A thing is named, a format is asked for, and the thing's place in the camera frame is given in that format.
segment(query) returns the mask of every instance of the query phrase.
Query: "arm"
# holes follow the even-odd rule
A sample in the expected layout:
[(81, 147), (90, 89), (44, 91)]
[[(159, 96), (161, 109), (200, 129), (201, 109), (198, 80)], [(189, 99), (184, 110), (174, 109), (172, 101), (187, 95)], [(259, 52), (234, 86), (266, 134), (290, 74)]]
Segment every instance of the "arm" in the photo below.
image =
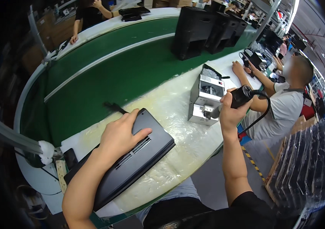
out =
[(222, 171), (225, 177), (225, 190), (229, 206), (244, 192), (252, 191), (248, 179), (244, 155), (238, 140), (236, 125), (245, 117), (252, 100), (243, 106), (231, 108), (232, 94), (228, 92), (221, 100), (220, 124), (224, 138)]
[(229, 6), (229, 7), (225, 8), (225, 9), (224, 9), (224, 12), (226, 12), (226, 11), (228, 11), (228, 10), (231, 10), (231, 9), (233, 9), (233, 8), (235, 8), (235, 5), (233, 5), (233, 6)]
[[(263, 73), (261, 73), (258, 69), (254, 67), (254, 65), (249, 61), (251, 68), (253, 69), (254, 75), (258, 78), (258, 80), (266, 87), (274, 91), (274, 83), (270, 81)], [(232, 70), (235, 75), (239, 78), (241, 85), (248, 85), (253, 89), (250, 85), (246, 74), (244, 73), (244, 69), (241, 64), (236, 61), (232, 63)], [(259, 99), (257, 96), (253, 97), (253, 103), (250, 106), (250, 109), (253, 111), (265, 112), (267, 110), (268, 103), (267, 100)]]
[(94, 3), (93, 3), (93, 7), (97, 8), (105, 18), (110, 19), (110, 18), (113, 17), (112, 12), (110, 12), (109, 10), (107, 10), (101, 4), (101, 0), (95, 0)]
[(273, 83), (268, 77), (266, 77), (261, 71), (259, 71), (250, 61), (249, 61), (250, 68), (244, 67), (245, 71), (249, 74), (253, 71), (253, 74), (257, 77), (257, 79), (264, 85), (266, 89), (269, 89), (273, 92), (275, 91), (275, 83)]
[(138, 109), (134, 109), (106, 126), (99, 147), (92, 151), (69, 183), (63, 197), (62, 210), (70, 228), (95, 228), (89, 217), (93, 211), (96, 190), (105, 172), (152, 132), (147, 128), (132, 135), (137, 114)]
[(75, 23), (73, 24), (73, 36), (71, 37), (70, 44), (74, 44), (79, 38), (77, 36), (79, 32), (79, 25), (80, 20), (75, 20)]
[(283, 71), (283, 65), (282, 65), (282, 63), (279, 62), (279, 59), (277, 59), (276, 56), (272, 56), (272, 57), (273, 57), (273, 59), (274, 59), (275, 62), (276, 62), (277, 69), (280, 70), (280, 71)]

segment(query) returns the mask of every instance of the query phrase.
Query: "yellow black tape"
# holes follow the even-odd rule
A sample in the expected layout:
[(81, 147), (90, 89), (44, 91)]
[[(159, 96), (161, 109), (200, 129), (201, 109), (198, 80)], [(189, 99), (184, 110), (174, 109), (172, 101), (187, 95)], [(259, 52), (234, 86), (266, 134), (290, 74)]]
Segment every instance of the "yellow black tape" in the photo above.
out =
[(262, 178), (263, 181), (265, 181), (263, 174), (260, 172), (258, 166), (255, 164), (254, 160), (252, 159), (252, 157), (250, 156), (250, 154), (248, 153), (248, 151), (246, 151), (245, 147), (241, 146), (241, 149), (243, 150), (243, 152), (245, 153), (245, 155), (249, 158), (250, 162), (253, 164), (255, 170), (259, 173), (259, 176)]

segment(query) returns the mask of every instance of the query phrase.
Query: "white polo shirt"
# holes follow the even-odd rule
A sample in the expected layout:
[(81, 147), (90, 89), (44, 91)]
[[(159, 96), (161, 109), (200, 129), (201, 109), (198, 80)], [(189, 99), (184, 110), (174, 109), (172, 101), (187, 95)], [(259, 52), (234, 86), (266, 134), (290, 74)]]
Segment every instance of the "white polo shirt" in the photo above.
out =
[[(270, 97), (270, 111), (246, 133), (253, 140), (270, 139), (286, 134), (297, 121), (303, 106), (303, 90), (289, 89), (288, 83), (275, 83), (276, 93)], [(243, 128), (262, 115), (250, 110), (241, 122)]]

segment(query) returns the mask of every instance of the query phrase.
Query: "metal pole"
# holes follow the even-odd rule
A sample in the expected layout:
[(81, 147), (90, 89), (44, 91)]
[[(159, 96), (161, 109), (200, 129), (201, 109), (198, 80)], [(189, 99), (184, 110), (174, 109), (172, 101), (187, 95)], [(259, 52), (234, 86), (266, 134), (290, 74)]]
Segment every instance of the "metal pole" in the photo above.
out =
[(248, 8), (246, 9), (246, 11), (245, 11), (245, 13), (244, 13), (244, 15), (243, 15), (243, 17), (241, 19), (245, 20), (246, 16), (248, 16), (249, 10), (252, 7), (252, 5), (253, 5), (253, 3), (250, 2)]
[(260, 16), (260, 19), (258, 21), (258, 24), (260, 24), (260, 22), (263, 20), (264, 16), (265, 16), (265, 13), (262, 13), (262, 15)]
[(272, 17), (272, 15), (276, 11), (276, 9), (278, 8), (280, 3), (281, 3), (281, 0), (276, 0), (275, 3), (272, 5), (272, 7), (270, 8), (270, 11), (268, 12), (264, 22), (259, 27), (259, 29), (257, 31), (257, 34), (252, 38), (251, 43), (253, 43), (253, 41), (255, 41), (259, 37), (259, 35), (262, 33), (262, 31), (264, 30), (264, 27), (267, 25), (268, 21), (270, 20), (270, 18)]
[(281, 21), (279, 22), (277, 28), (275, 29), (275, 33), (278, 33), (279, 29), (281, 28), (281, 25), (283, 24), (284, 20), (287, 18), (287, 15), (283, 16)]
[(33, 5), (30, 5), (30, 14), (28, 15), (28, 20), (29, 20), (30, 30), (34, 36), (34, 39), (39, 44), (41, 51), (43, 53), (43, 56), (46, 57), (48, 54), (48, 51), (41, 39), (41, 36), (39, 35), (39, 31), (37, 29), (37, 24), (35, 22), (34, 14), (33, 14)]
[[(26, 152), (38, 155), (43, 154), (43, 151), (36, 140), (30, 139), (15, 132), (13, 129), (6, 126), (2, 122), (0, 122), (0, 140)], [(59, 152), (58, 149), (55, 149), (53, 155), (61, 156), (62, 153)]]

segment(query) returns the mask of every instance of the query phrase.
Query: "black box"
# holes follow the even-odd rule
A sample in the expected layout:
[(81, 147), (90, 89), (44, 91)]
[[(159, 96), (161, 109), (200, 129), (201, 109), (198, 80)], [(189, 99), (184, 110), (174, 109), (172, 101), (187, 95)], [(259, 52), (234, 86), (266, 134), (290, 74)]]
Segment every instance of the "black box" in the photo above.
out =
[(206, 42), (206, 50), (211, 54), (221, 52), (230, 42), (239, 22), (227, 14), (216, 12), (217, 18)]
[(211, 1), (211, 6), (209, 8), (210, 12), (220, 12), (224, 13), (226, 6), (215, 1)]
[(182, 7), (171, 52), (179, 60), (200, 56), (216, 15), (197, 7)]
[(232, 34), (230, 42), (227, 42), (226, 47), (234, 47), (248, 25), (246, 21), (236, 16), (235, 14), (231, 14), (230, 16), (232, 19), (238, 21), (238, 27), (236, 28), (235, 32)]
[(276, 53), (282, 43), (282, 38), (280, 38), (275, 32), (270, 29), (266, 31), (263, 45), (267, 47), (271, 53)]

